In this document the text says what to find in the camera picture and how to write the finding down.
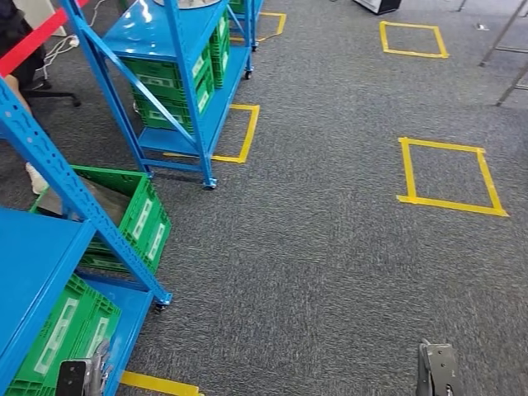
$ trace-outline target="floor marking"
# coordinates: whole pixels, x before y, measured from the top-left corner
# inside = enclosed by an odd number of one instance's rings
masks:
[[[215,161],[223,161],[225,163],[245,163],[249,155],[249,150],[251,148],[253,143],[253,138],[255,136],[255,130],[256,129],[256,121],[259,120],[259,114],[260,113],[260,105],[230,105],[232,110],[242,110],[242,111],[250,111],[250,119],[248,122],[248,127],[246,130],[246,135],[244,136],[244,141],[242,143],[241,152],[238,153],[237,157],[226,156],[226,155],[213,155],[211,159]],[[183,155],[177,153],[164,153],[163,155],[166,157],[187,157],[187,158],[195,158],[191,155]]]
[[[453,210],[463,210],[465,212],[474,212],[480,213],[482,215],[495,215],[502,217],[508,217],[508,215],[502,209],[501,202],[499,200],[499,195],[495,189],[495,184],[491,178],[490,169],[486,163],[486,159],[483,154],[486,151],[483,148],[475,147],[475,146],[466,146],[462,144],[451,144],[451,143],[441,143],[441,142],[432,142],[428,140],[419,140],[419,139],[409,139],[406,137],[399,138],[398,140],[401,145],[401,156],[404,160],[404,168],[405,170],[405,181],[407,185],[407,195],[407,196],[396,196],[400,202],[407,204],[414,204],[414,205],[428,205],[428,206],[436,206],[439,208],[445,209],[453,209]],[[464,151],[467,153],[474,153],[477,160],[479,163],[479,167],[487,193],[490,195],[491,201],[491,207],[488,206],[480,206],[480,205],[470,205],[463,204],[462,202],[453,202],[450,200],[434,200],[431,198],[424,198],[421,196],[416,196],[414,172],[413,171],[411,154],[410,146],[411,144],[416,146],[423,146],[423,147],[431,147],[433,149],[446,149],[446,150],[455,150],[455,151]]]
[[[151,377],[150,375],[143,375],[124,371],[121,377],[121,384],[134,386],[137,388],[153,390],[162,394],[173,394],[176,396],[204,396],[198,391],[198,386],[182,384],[180,382],[170,381]]]
[[[275,37],[278,35],[281,35],[284,31],[284,26],[286,24],[287,14],[284,12],[260,12],[259,15],[264,17],[278,17],[279,18],[279,23],[277,25],[277,30],[272,35],[267,35],[266,37],[260,37],[256,39],[257,42],[262,43],[262,41],[271,39],[272,37]],[[231,41],[244,41],[244,37],[230,37]]]
[[[387,28],[386,26],[399,26],[399,27],[413,27],[416,29],[428,29],[431,30],[434,34],[434,38],[437,40],[438,45],[439,54],[431,54],[428,52],[415,52],[415,51],[401,51],[399,49],[390,49],[388,48],[388,41],[387,39]],[[381,21],[379,24],[381,45],[383,48],[383,52],[388,54],[400,54],[400,55],[409,55],[409,56],[419,56],[422,58],[441,58],[446,59],[449,58],[449,54],[446,50],[444,41],[442,39],[441,34],[441,29],[438,26],[431,26],[431,25],[414,25],[411,23],[397,23],[397,22],[388,22],[388,21]]]

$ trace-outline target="crate label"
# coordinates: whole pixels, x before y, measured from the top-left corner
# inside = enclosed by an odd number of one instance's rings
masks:
[[[136,239],[137,241],[141,236],[141,233],[143,232],[143,228],[147,223],[148,216],[149,214],[150,214],[151,210],[152,201],[149,199],[145,200],[145,203],[143,204],[143,209],[140,215],[140,219],[136,223],[136,227],[134,227],[134,232],[132,233],[134,239]]]
[[[177,121],[180,122],[180,124],[183,122],[183,118],[181,115],[178,114],[170,114],[171,116],[174,117],[177,119]],[[149,112],[149,118],[152,119],[152,120],[167,120],[163,114],[158,112],[158,111],[149,111]]]
[[[201,99],[200,99],[200,102],[198,104],[198,111],[201,113],[204,107],[207,103],[207,99],[209,99],[209,92],[204,92],[204,94],[201,95]]]
[[[53,329],[51,336],[46,343],[46,346],[42,350],[41,356],[35,365],[33,371],[38,374],[46,375],[49,368],[53,364],[53,361],[57,356],[57,352],[60,349],[64,341],[64,337],[66,336],[69,324],[72,323],[72,318],[73,314],[75,313],[77,306],[79,304],[78,299],[68,298],[66,304],[63,307],[63,311],[59,316],[59,320]]]
[[[227,24],[226,23],[226,19],[223,16],[222,19],[219,20],[219,23],[218,24],[218,30],[219,31],[219,38],[221,39],[223,37],[224,33],[226,33],[226,27]]]
[[[222,55],[222,70],[226,71],[226,67],[227,66],[227,60],[229,58],[229,55],[227,53],[227,51],[224,52],[223,55]]]
[[[150,251],[149,252],[148,258],[149,260],[154,260],[154,257],[155,257],[155,254],[158,252],[158,249],[159,249],[159,245],[161,243],[161,239],[163,238],[163,234],[165,232],[165,225],[161,223],[158,227],[158,233],[155,235],[155,239],[154,240],[154,243],[152,245],[150,248]]]
[[[91,339],[90,347],[87,348],[85,357],[92,357],[94,352],[99,347],[103,340],[105,339],[105,334],[106,334],[106,328],[109,326],[109,320],[108,318],[100,318],[99,323],[97,323],[97,328],[95,329],[95,334],[94,338]]]
[[[145,85],[154,85],[156,87],[174,88],[174,81],[170,78],[158,78],[146,76],[145,74],[137,74],[137,77]]]
[[[201,58],[201,55],[200,55],[200,58],[198,58],[195,66],[192,68],[192,77],[196,77],[199,72],[200,69],[201,69],[201,66],[204,65],[204,59]]]

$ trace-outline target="round tray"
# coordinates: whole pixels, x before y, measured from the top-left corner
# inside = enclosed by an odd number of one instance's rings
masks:
[[[187,10],[189,8],[207,7],[212,4],[216,4],[222,0],[178,0],[178,7],[180,10]],[[160,6],[164,6],[164,0],[154,0]]]

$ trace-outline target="blue shelving unit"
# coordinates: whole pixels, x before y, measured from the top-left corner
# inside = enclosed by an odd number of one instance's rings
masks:
[[[245,7],[244,20],[247,23],[244,29],[242,30],[238,23],[244,37],[244,44],[230,48],[224,87],[216,89],[212,102],[203,114],[198,111],[192,65],[208,44],[209,38],[226,8],[232,17],[238,20],[229,7],[228,0],[189,10],[180,10],[175,1],[167,0],[164,6],[160,6],[153,0],[137,0],[103,39],[87,25],[75,0],[61,0],[61,3],[141,170],[151,173],[150,167],[167,167],[201,172],[204,186],[216,187],[211,157],[242,74],[244,72],[244,76],[249,79],[253,71],[251,46],[255,43],[255,30],[252,26],[256,18],[253,2],[248,2]],[[119,57],[174,62],[182,76],[194,132],[187,132],[172,117]],[[106,59],[114,63],[133,86],[167,118],[173,129],[145,128],[140,138],[137,137],[109,76]],[[173,157],[167,160],[151,159],[147,157],[146,150],[193,155],[199,161],[198,165],[194,165],[177,162]]]
[[[105,396],[113,395],[151,302],[170,303],[163,289],[33,117],[0,78],[0,130],[32,163],[81,221],[0,208],[0,394],[31,344],[94,235],[102,238],[135,281],[89,277],[123,314],[110,346],[114,371]]]

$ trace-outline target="red strap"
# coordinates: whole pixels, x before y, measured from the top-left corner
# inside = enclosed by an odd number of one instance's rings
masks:
[[[77,0],[79,7],[83,7],[87,2],[88,2],[88,0]],[[54,31],[64,25],[67,21],[68,18],[64,10],[60,8],[46,21],[42,22],[39,27],[32,31],[17,45],[11,48],[8,53],[2,56],[2,59],[0,59],[0,75],[5,77],[11,73],[13,70],[23,63],[26,58],[42,45],[42,43],[52,35]]]

